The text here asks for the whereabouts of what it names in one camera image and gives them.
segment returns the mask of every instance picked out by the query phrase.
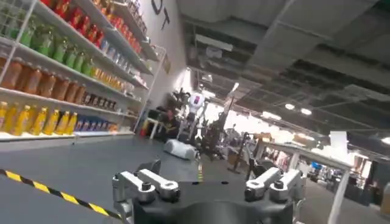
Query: green bottle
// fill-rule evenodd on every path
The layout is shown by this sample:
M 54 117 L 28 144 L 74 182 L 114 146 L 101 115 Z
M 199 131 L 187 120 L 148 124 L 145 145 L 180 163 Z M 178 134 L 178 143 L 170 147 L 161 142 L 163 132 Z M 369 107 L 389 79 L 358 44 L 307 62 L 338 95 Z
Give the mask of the green bottle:
M 68 40 L 66 38 L 62 39 L 62 41 L 58 41 L 55 46 L 53 59 L 63 63 L 67 47 Z
M 83 74 L 85 74 L 87 76 L 91 76 L 92 67 L 93 67 L 93 59 L 90 58 L 88 60 L 85 60 L 83 67 L 82 67 Z
M 84 54 L 84 52 L 80 52 L 77 55 L 76 61 L 74 62 L 73 69 L 78 71 L 78 72 L 81 72 L 84 61 L 85 61 L 85 54 Z
M 48 28 L 42 33 L 42 41 L 37 47 L 37 51 L 48 57 L 51 56 L 51 52 L 54 45 L 52 28 Z
M 68 46 L 65 54 L 65 65 L 69 68 L 74 67 L 74 63 L 76 62 L 77 57 L 77 47 L 76 46 Z
M 35 16 L 31 16 L 29 23 L 22 34 L 20 43 L 27 47 L 31 47 L 32 37 L 34 36 L 36 29 L 37 29 L 37 25 L 35 22 Z

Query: hazard stripe tape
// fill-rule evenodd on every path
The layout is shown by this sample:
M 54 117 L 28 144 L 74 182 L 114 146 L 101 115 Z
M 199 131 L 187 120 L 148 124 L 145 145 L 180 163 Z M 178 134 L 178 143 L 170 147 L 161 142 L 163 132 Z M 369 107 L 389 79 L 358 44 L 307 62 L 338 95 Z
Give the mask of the hazard stripe tape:
M 48 194 L 51 194 L 51 195 L 55 195 L 57 197 L 60 197 L 62 199 L 64 199 L 65 201 L 68 201 L 68 202 L 71 202 L 75 205 L 81 205 L 85 208 L 88 208 L 94 212 L 97 212 L 97 213 L 100 213 L 102 215 L 105 215 L 105 216 L 110 216 L 110 217 L 113 217 L 115 219 L 121 219 L 121 216 L 115 212 L 111 212 L 110 210 L 107 210 L 107 209 L 104 209 L 98 205 L 94 205 L 92 203 L 88 203 L 86 201 L 83 201 L 81 199 L 78 199 L 76 197 L 73 197 L 72 195 L 69 195 L 67 193 L 64 193 L 64 192 L 60 192 L 60 191 L 57 191 L 51 187 L 47 187 L 39 182 L 36 182 L 36 181 L 33 181 L 33 180 L 30 180 L 30 179 L 27 179 L 25 177 L 22 177 L 21 175 L 18 175 L 16 173 L 13 173 L 11 171 L 8 171 L 8 170 L 3 170 L 3 169 L 0 169 L 0 175 L 4 175 L 6 176 L 7 178 L 9 179 L 12 179 L 12 180 L 15 180 L 17 182 L 20 182 L 20 183 L 24 183 L 26 185 L 29 185 L 31 187 L 34 187 L 38 190 L 41 190 L 45 193 L 48 193 Z

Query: person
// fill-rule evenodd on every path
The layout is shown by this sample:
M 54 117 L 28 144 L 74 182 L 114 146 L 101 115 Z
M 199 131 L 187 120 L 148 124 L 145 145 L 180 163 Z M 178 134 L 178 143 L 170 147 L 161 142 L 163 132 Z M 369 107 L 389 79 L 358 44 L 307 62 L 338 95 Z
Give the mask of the person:
M 163 126 L 159 136 L 163 142 L 175 139 L 179 133 L 180 122 L 176 119 L 173 109 L 168 109 L 166 116 L 162 119 Z

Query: yellow and black tape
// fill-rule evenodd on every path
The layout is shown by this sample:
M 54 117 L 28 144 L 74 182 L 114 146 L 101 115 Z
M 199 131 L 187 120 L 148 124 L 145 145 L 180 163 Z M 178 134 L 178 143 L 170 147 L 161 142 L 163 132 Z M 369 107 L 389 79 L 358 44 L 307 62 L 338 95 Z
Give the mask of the yellow and black tape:
M 202 163 L 199 163 L 198 167 L 197 167 L 197 180 L 199 182 L 202 182 L 203 181 L 203 170 L 202 170 Z
M 51 187 L 47 187 L 39 182 L 36 182 L 36 181 L 32 181 L 30 179 L 27 179 L 25 177 L 22 177 L 21 175 L 18 175 L 16 173 L 13 173 L 13 172 L 10 172 L 10 171 L 7 171 L 7 170 L 3 170 L 3 169 L 0 169 L 0 175 L 4 175 L 6 177 L 8 177 L 9 179 L 12 179 L 12 180 L 15 180 L 17 182 L 21 182 L 21 183 L 24 183 L 26 185 L 30 185 L 38 190 L 41 190 L 45 193 L 48 193 L 48 194 L 52 194 L 52 195 L 55 195 L 55 196 L 58 196 L 62 199 L 64 199 L 65 201 L 68 201 L 68 202 L 71 202 L 71 203 L 74 203 L 76 205 L 81 205 L 85 208 L 88 208 L 94 212 L 97 212 L 97 213 L 100 213 L 102 215 L 105 215 L 105 216 L 109 216 L 109 217 L 113 217 L 115 219 L 121 219 L 121 216 L 115 212 L 111 212 L 107 209 L 104 209 L 100 206 L 97 206 L 97 205 L 94 205 L 92 203 L 88 203 L 86 201 L 83 201 L 81 199 L 78 199 L 76 197 L 73 197 L 67 193 L 64 193 L 64 192 L 60 192 L 60 191 L 57 191 Z

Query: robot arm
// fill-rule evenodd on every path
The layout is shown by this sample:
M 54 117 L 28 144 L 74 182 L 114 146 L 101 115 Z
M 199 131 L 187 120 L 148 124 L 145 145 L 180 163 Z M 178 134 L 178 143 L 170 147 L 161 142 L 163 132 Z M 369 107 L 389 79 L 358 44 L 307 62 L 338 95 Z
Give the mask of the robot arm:
M 123 224 L 290 224 L 294 203 L 288 195 L 300 173 L 281 174 L 273 167 L 247 182 L 198 183 L 166 180 L 147 169 L 137 177 L 122 172 L 113 177 L 114 207 Z

